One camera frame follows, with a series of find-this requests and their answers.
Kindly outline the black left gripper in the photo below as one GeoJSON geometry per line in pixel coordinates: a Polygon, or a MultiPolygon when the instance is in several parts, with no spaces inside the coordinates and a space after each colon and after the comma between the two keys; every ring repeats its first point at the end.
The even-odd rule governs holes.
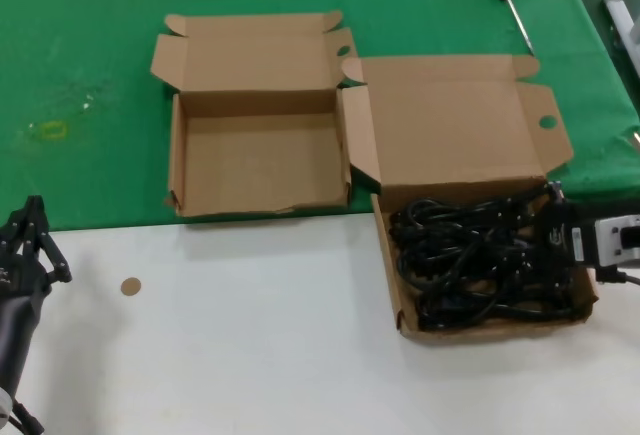
{"type": "Polygon", "coordinates": [[[69,265],[50,235],[44,200],[27,198],[1,227],[1,388],[16,391],[49,282],[69,283],[69,265]],[[23,247],[22,254],[17,254],[23,247]],[[52,264],[48,272],[39,263],[43,252],[52,264]]]}

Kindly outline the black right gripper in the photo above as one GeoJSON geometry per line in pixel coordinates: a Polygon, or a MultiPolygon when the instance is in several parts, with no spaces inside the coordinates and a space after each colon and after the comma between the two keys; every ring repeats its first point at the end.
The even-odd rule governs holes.
{"type": "Polygon", "coordinates": [[[560,182],[545,182],[498,201],[497,220],[507,226],[537,226],[547,250],[509,259],[504,293],[511,301],[552,301],[566,296],[569,267],[597,266],[595,218],[565,199],[560,182]]]}

